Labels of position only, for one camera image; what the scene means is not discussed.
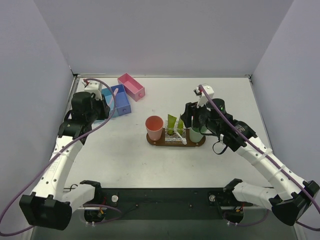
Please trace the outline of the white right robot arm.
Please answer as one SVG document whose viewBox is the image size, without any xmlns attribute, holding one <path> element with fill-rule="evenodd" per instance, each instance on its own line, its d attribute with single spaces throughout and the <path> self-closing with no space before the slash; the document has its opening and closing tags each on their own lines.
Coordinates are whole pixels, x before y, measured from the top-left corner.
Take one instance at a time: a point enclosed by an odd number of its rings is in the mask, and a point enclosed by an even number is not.
<svg viewBox="0 0 320 240">
<path fill-rule="evenodd" d="M 187 128 L 209 130 L 211 136 L 246 159 L 271 184 L 267 188 L 234 179 L 225 189 L 239 202 L 264 207 L 288 226 L 296 224 L 311 206 L 320 186 L 286 167 L 248 124 L 226 112 L 223 99 L 214 98 L 212 102 L 215 106 L 210 102 L 203 106 L 197 106 L 196 102 L 186 103 L 181 116 L 183 123 Z"/>
</svg>

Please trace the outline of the pink plastic cup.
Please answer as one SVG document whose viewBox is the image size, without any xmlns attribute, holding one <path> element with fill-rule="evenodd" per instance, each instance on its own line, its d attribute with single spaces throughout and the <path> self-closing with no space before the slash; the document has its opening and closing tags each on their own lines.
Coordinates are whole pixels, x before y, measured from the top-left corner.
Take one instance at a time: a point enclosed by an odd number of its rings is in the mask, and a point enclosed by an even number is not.
<svg viewBox="0 0 320 240">
<path fill-rule="evenodd" d="M 158 141 L 161 138 L 164 121 L 161 117 L 152 115 L 145 121 L 145 127 L 149 138 L 153 141 Z"/>
</svg>

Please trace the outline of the clear textured plastic box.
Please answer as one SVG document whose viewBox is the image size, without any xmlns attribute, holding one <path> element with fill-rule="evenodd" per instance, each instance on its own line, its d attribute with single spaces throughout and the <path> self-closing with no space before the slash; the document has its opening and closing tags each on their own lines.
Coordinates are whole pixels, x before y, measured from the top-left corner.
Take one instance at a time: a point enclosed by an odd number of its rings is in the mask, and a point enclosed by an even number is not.
<svg viewBox="0 0 320 240">
<path fill-rule="evenodd" d="M 168 121 L 166 120 L 165 121 L 165 132 L 164 132 L 164 141 L 166 144 L 174 144 L 174 145 L 182 145 L 182 146 L 186 146 L 184 144 L 182 144 L 180 138 L 178 137 L 177 138 L 177 135 L 175 134 L 175 131 L 177 131 L 177 125 L 178 125 L 178 120 L 175 122 L 175 126 L 174 126 L 174 132 L 173 132 L 173 135 L 168 135 L 167 131 L 167 125 L 168 125 Z M 183 138 L 186 138 L 187 139 L 187 129 L 185 128 L 185 125 L 184 125 L 184 130 L 183 130 L 183 134 L 182 134 L 182 137 Z"/>
</svg>

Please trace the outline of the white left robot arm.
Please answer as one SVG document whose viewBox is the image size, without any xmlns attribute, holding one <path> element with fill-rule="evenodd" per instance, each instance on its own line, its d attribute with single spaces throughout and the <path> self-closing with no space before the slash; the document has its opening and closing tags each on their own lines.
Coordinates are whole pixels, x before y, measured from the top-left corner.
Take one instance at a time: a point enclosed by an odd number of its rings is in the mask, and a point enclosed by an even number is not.
<svg viewBox="0 0 320 240">
<path fill-rule="evenodd" d="M 110 107 L 100 90 L 77 92 L 71 99 L 59 127 L 51 164 L 40 175 L 31 194 L 22 195 L 19 206 L 31 226 L 64 230 L 73 212 L 84 204 L 96 206 L 102 202 L 99 182 L 83 180 L 75 190 L 64 193 L 64 187 L 74 160 L 87 137 L 92 124 L 109 117 Z"/>
</svg>

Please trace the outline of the yellow green toothpaste tube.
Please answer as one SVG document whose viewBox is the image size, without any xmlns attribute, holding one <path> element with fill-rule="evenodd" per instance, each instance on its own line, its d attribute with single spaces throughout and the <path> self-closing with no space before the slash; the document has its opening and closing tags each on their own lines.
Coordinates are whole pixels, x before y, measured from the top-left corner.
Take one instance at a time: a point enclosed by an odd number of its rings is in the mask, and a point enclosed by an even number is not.
<svg viewBox="0 0 320 240">
<path fill-rule="evenodd" d="M 176 124 L 177 118 L 173 115 L 167 115 L 167 134 L 173 135 L 174 134 L 174 127 Z"/>
<path fill-rule="evenodd" d="M 177 123 L 177 132 L 182 135 L 183 132 L 184 132 L 184 122 L 182 120 L 182 116 L 180 115 L 179 116 L 179 120 L 178 120 L 178 123 Z"/>
</svg>

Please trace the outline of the pink white toothbrush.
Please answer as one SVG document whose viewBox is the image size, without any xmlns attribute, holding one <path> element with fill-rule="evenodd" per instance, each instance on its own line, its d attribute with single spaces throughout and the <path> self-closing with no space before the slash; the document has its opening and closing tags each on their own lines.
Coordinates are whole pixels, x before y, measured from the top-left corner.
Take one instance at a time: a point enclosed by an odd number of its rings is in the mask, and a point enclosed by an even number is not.
<svg viewBox="0 0 320 240">
<path fill-rule="evenodd" d="M 119 91 L 119 89 L 118 89 L 118 88 L 115 88 L 115 89 L 114 89 L 114 91 L 113 91 L 113 97 L 110 99 L 110 101 L 109 101 L 109 105 L 112 105 L 112 104 L 113 104 L 113 102 L 115 101 L 115 99 L 116 99 L 116 95 L 117 95 L 118 91 Z"/>
</svg>

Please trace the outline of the green plastic cup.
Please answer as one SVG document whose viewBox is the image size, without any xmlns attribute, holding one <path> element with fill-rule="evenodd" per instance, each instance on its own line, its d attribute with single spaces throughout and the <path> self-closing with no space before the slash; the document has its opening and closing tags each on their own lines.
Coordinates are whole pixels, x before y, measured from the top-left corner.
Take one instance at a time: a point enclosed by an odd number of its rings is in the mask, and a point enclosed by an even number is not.
<svg viewBox="0 0 320 240">
<path fill-rule="evenodd" d="M 204 133 L 207 132 L 207 128 L 205 126 L 201 127 L 191 127 L 189 129 L 189 139 L 193 143 L 199 143 L 204 137 Z"/>
</svg>

